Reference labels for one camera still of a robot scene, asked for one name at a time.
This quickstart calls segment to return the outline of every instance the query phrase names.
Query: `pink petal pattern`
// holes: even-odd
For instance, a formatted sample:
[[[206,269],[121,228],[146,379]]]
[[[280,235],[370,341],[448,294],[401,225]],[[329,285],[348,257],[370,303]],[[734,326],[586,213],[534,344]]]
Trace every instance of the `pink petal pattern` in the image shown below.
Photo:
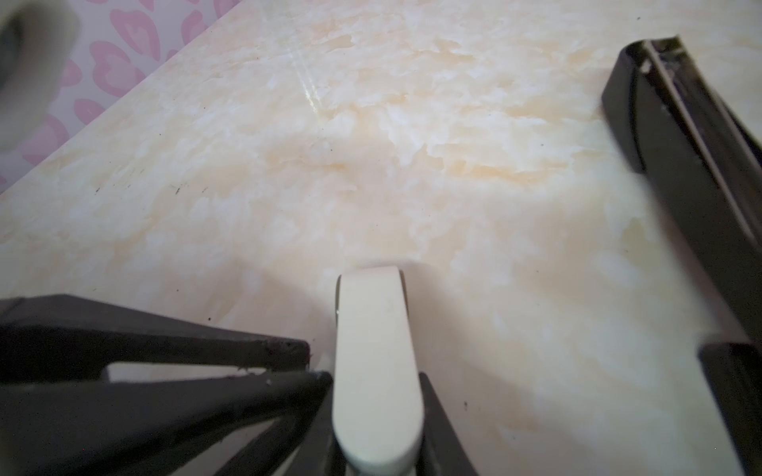
[[[180,26],[180,33],[183,37],[183,43],[186,45],[193,41],[193,38],[199,36],[206,30],[207,24],[203,22],[203,15],[198,10],[193,10]]]
[[[161,58],[156,25],[145,12],[140,10],[112,10],[109,14],[111,24],[122,40],[130,48],[144,56],[151,56],[156,61]]]
[[[83,124],[88,125],[106,110],[105,107],[92,99],[78,99],[74,101],[74,114]]]
[[[214,11],[217,13],[218,18],[222,18],[223,15],[235,7],[241,0],[214,0]]]
[[[149,11],[153,11],[153,0],[138,0],[138,2],[140,2],[142,6],[148,8]]]
[[[61,74],[62,86],[73,86],[78,84],[82,80],[82,70],[77,66],[77,63],[71,59],[66,60],[66,66]]]
[[[122,97],[146,75],[130,62],[130,57],[117,45],[108,41],[90,43],[90,54],[95,59],[93,82],[104,92]]]
[[[25,161],[38,165],[67,140],[69,140],[69,132],[61,121],[47,114],[34,134],[18,146],[18,151],[21,152],[21,157]]]

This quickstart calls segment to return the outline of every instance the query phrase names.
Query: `white roll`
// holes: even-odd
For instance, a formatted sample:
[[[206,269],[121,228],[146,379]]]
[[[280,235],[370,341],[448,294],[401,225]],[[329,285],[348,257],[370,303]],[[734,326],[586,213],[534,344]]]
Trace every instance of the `white roll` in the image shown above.
[[[0,150],[43,121],[78,32],[66,0],[0,0]]]

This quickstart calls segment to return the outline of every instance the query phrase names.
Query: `pink floral wallpaper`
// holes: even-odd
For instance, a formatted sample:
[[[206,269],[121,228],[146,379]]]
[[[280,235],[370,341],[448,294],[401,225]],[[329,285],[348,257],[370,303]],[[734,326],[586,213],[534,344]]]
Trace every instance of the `pink floral wallpaper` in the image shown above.
[[[0,193],[240,0],[69,0],[79,39],[40,127],[0,154]]]

